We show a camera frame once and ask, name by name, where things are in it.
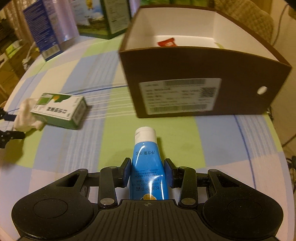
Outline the white cloth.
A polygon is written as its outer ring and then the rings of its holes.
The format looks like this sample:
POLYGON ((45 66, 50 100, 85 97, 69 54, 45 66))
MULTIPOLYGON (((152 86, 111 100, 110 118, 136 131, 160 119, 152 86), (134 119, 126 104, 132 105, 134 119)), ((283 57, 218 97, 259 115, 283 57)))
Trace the white cloth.
POLYGON ((21 104, 14 120, 14 130, 19 132, 29 132, 32 129, 41 130, 45 123, 32 115, 31 110, 37 103, 37 98, 27 98, 21 104))

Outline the blue hand cream tube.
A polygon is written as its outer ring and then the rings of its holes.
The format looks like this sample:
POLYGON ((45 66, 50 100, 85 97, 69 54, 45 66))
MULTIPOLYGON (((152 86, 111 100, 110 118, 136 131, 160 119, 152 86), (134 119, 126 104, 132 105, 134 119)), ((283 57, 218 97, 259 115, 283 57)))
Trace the blue hand cream tube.
POLYGON ((169 198, 156 131, 148 126, 140 127, 135 131, 129 197, 132 200, 166 200, 169 198))

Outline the green white medicine box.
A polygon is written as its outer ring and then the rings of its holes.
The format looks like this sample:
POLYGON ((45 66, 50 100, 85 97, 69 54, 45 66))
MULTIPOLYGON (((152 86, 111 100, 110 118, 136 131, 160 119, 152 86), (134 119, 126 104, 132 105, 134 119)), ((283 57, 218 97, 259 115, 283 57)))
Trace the green white medicine box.
POLYGON ((76 130, 86 110, 83 96, 45 92, 37 100, 31 114, 48 125, 76 130))

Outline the red candy packet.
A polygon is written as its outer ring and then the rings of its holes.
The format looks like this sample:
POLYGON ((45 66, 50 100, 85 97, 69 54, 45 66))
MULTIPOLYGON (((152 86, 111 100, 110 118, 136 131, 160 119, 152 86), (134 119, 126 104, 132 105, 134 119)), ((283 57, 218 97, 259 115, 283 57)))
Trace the red candy packet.
POLYGON ((170 39, 166 39, 166 40, 163 40, 163 41, 159 41, 158 45, 160 47, 175 47, 175 46, 177 46, 175 44, 175 38, 170 38, 170 39))

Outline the brown cardboard box with packs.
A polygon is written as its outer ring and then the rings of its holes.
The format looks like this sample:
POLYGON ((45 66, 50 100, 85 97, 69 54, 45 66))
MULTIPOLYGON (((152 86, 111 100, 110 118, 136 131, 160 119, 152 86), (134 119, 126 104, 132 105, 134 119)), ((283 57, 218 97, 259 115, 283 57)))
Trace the brown cardboard box with packs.
POLYGON ((8 100, 25 73, 22 61, 30 45, 22 41, 8 42, 1 48, 1 103, 8 100))

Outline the plaid tablecloth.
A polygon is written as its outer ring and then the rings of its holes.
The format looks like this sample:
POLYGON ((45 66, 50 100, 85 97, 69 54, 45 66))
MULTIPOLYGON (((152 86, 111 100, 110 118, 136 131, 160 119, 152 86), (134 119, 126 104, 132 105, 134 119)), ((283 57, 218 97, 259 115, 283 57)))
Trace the plaid tablecloth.
POLYGON ((77 169, 120 165, 132 156, 141 126, 156 130, 163 159, 198 172, 218 169, 275 199, 284 212, 277 238, 293 240, 290 174, 269 116, 137 118, 119 62, 120 42, 79 37, 57 57, 38 58, 15 87, 8 113, 44 92, 82 95, 89 109, 78 130, 45 126, 1 150, 1 240, 19 238, 11 220, 19 199, 77 169))

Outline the tall blue carton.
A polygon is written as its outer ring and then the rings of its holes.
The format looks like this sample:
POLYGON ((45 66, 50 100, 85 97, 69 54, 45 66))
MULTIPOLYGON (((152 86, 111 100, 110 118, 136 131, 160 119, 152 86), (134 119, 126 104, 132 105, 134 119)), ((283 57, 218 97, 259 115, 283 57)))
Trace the tall blue carton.
POLYGON ((69 1, 35 1, 23 15, 45 61, 61 54, 79 36, 69 1))

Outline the brown cardboard shoe box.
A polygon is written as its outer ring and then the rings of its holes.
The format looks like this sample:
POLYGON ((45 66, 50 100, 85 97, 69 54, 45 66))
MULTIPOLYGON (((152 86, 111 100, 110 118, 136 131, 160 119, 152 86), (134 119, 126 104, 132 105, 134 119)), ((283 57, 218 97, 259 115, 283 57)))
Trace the brown cardboard shoe box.
POLYGON ((119 56, 139 118, 262 114, 292 69, 240 22, 195 6, 141 6, 119 56))

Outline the milk carton box with cow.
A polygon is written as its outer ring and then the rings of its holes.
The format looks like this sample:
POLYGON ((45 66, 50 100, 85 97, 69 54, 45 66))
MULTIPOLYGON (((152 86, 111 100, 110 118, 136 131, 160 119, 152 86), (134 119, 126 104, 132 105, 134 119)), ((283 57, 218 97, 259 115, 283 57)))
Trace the milk carton box with cow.
POLYGON ((110 40, 124 33, 131 20, 127 0, 69 1, 81 36, 110 40))

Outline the quilted beige chair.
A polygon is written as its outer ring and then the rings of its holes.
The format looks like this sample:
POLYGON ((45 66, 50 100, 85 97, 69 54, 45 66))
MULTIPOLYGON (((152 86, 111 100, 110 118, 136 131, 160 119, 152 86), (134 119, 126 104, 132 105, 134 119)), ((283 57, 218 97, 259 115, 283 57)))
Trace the quilted beige chair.
POLYGON ((214 7, 241 22, 267 42, 271 42, 274 29, 273 18, 254 2, 248 0, 216 0, 214 7))

